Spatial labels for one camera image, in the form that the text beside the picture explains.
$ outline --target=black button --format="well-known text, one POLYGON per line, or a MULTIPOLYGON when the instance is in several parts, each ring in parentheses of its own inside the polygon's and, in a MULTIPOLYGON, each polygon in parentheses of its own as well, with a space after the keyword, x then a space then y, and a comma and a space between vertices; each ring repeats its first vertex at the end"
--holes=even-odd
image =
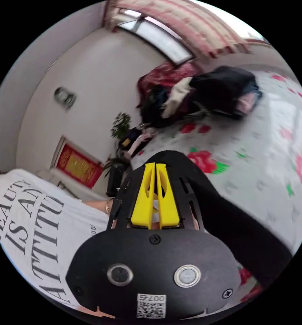
POLYGON ((128 280, 129 274, 127 270, 122 267, 115 267, 111 272, 112 279, 117 283, 123 283, 128 280))

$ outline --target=screw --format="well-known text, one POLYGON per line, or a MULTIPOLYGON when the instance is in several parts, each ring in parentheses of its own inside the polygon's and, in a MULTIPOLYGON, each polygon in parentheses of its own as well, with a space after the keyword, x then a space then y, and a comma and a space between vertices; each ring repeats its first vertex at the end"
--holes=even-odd
POLYGON ((161 237, 159 235, 151 235, 148 240, 151 244, 156 245, 161 241, 161 237))
POLYGON ((80 297, 83 296, 83 291, 80 287, 75 287, 76 294, 80 297))
POLYGON ((230 298, 232 296, 232 294, 233 294, 233 290, 232 289, 227 289, 227 290, 225 290, 223 292, 222 298, 223 299, 228 299, 228 298, 230 298))

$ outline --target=yellow plastic part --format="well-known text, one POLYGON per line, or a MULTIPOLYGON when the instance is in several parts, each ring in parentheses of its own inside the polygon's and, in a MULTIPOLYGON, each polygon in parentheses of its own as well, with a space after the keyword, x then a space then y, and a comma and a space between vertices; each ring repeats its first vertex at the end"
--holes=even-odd
POLYGON ((178 226, 179 214, 165 164, 157 164, 157 183, 160 229, 178 226), (164 197, 162 196, 162 188, 165 193, 164 197))
POLYGON ((155 163, 145 164, 144 175, 136 204, 131 217, 131 223, 138 227, 151 229, 153 214, 153 199, 155 187, 155 163))

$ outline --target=black device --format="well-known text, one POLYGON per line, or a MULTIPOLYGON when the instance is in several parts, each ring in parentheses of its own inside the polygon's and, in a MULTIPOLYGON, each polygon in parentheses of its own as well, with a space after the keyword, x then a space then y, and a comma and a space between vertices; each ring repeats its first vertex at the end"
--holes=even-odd
POLYGON ((196 196, 173 167, 150 163, 122 184, 107 230, 66 275, 77 301, 121 319, 184 319, 224 307, 240 285, 230 249, 204 230, 196 196), (152 228, 153 200, 158 230, 152 228))

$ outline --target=round button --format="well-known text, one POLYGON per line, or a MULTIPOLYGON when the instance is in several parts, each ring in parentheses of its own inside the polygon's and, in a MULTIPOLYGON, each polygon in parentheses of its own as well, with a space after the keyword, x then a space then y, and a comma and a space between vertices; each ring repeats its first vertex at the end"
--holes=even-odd
POLYGON ((196 279, 196 272, 191 268, 187 268, 180 272, 179 279, 182 283, 191 284, 196 279))
POLYGON ((115 264, 108 269, 107 277, 112 284, 123 287, 132 281, 133 272, 127 265, 115 264))
POLYGON ((179 267, 174 275, 176 285, 181 288, 190 288, 201 279, 201 271, 194 265, 183 265, 179 267))
POLYGON ((122 267, 116 267, 111 271, 111 277, 114 281, 118 283, 123 283, 127 281, 129 274, 128 272, 122 267))

